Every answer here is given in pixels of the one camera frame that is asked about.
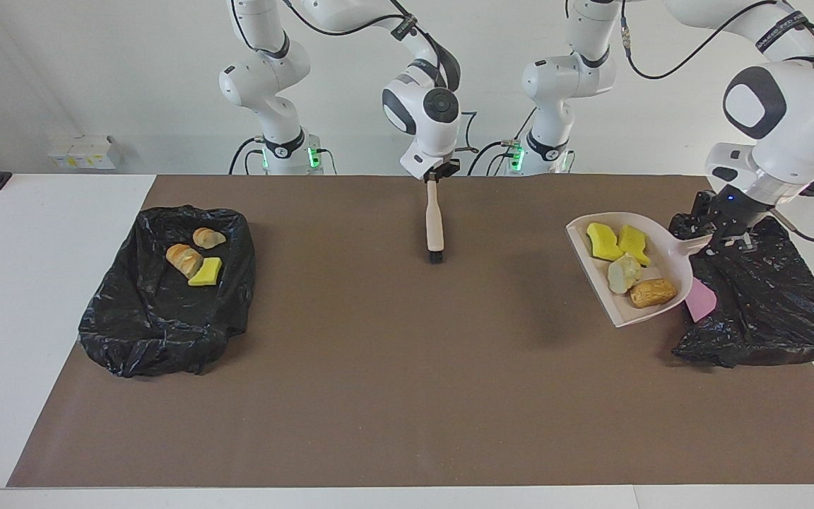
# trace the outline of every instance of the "brown mat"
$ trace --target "brown mat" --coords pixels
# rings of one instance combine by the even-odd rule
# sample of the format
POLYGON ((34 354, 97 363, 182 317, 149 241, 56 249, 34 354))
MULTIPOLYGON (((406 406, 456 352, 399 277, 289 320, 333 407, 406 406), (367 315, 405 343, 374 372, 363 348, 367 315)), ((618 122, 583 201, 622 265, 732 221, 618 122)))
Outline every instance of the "brown mat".
POLYGON ((251 328, 203 377, 75 348, 8 485, 814 484, 814 367, 677 362, 679 312, 614 329, 563 231, 705 187, 454 178, 431 267, 410 178, 159 177, 146 207, 251 221, 251 328))

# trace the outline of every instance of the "bread roll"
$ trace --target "bread roll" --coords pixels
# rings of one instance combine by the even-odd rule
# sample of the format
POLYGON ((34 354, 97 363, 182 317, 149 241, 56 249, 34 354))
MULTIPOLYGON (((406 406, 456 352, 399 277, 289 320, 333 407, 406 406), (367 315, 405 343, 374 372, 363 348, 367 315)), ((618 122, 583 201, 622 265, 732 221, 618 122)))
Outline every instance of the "bread roll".
POLYGON ((643 281, 630 290, 630 299, 633 299, 633 305, 639 309, 667 304, 676 296, 678 289, 665 279, 643 281))
POLYGON ((194 277, 200 267, 203 266, 203 255, 199 254, 193 247, 185 244, 175 244, 168 248, 165 258, 171 265, 181 271, 184 277, 190 279, 194 277))
POLYGON ((227 241, 225 235, 209 228, 200 228, 194 232, 194 244, 204 249, 212 249, 216 245, 224 244, 227 241))

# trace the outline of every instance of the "green light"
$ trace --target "green light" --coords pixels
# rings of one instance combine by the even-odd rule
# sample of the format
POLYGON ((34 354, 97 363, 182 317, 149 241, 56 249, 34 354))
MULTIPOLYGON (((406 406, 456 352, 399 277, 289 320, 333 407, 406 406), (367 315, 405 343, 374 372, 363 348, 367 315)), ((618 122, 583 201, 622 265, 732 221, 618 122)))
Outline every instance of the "green light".
POLYGON ((319 157, 319 154, 316 154, 315 148, 307 148, 307 152, 309 152, 309 164, 313 168, 319 168, 319 165, 322 164, 322 159, 319 157))
POLYGON ((514 160, 511 161, 511 170, 520 171, 523 167, 523 159, 526 157, 526 149, 520 145, 514 145, 514 160))
POLYGON ((566 151, 565 152, 565 160, 561 162, 561 173, 570 173, 571 168, 574 167, 574 161, 576 160, 576 153, 574 151, 566 151))

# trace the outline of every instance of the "black trash bag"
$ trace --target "black trash bag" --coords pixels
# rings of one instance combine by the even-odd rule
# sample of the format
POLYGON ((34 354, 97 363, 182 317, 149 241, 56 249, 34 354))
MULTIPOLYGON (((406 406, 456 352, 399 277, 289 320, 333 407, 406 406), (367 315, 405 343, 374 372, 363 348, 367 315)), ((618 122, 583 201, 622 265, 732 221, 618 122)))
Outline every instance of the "black trash bag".
MULTIPOLYGON (((697 221, 677 215, 671 232, 696 238, 697 221)), ((694 323, 673 352, 691 362, 779 366, 814 361, 814 276, 786 230, 772 217, 753 229, 758 249, 721 249, 690 258, 695 277, 718 297, 710 316, 694 323)))
POLYGON ((253 241, 240 213, 193 206, 145 210, 83 313, 81 346, 119 377, 202 374, 222 357, 229 338, 246 331, 255 271, 253 241), (197 248, 194 230, 204 226, 228 242, 197 248), (188 286, 165 258, 175 244, 222 258, 219 284, 188 286))

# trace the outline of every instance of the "white dustpan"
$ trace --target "white dustpan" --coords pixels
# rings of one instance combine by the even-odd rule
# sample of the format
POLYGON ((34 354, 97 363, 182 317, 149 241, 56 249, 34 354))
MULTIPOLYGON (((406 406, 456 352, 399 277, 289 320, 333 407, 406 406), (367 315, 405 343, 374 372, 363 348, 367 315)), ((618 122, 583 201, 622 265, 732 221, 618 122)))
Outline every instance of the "white dustpan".
POLYGON ((579 217, 567 225, 567 234, 592 289, 595 290, 615 327, 645 322, 684 302, 692 290, 692 267, 689 257, 701 251, 711 239, 711 236, 704 236, 688 241, 678 240, 664 226, 649 217, 630 212, 595 213, 592 216, 579 217), (620 232, 621 226, 630 225, 649 236, 646 242, 646 255, 652 260, 652 265, 643 268, 642 280, 664 278, 671 281, 678 289, 678 296, 662 306, 637 309, 629 296, 618 296, 608 290, 608 265, 611 262, 592 257, 592 244, 586 235, 586 228, 590 223, 604 223, 615 233, 620 232))

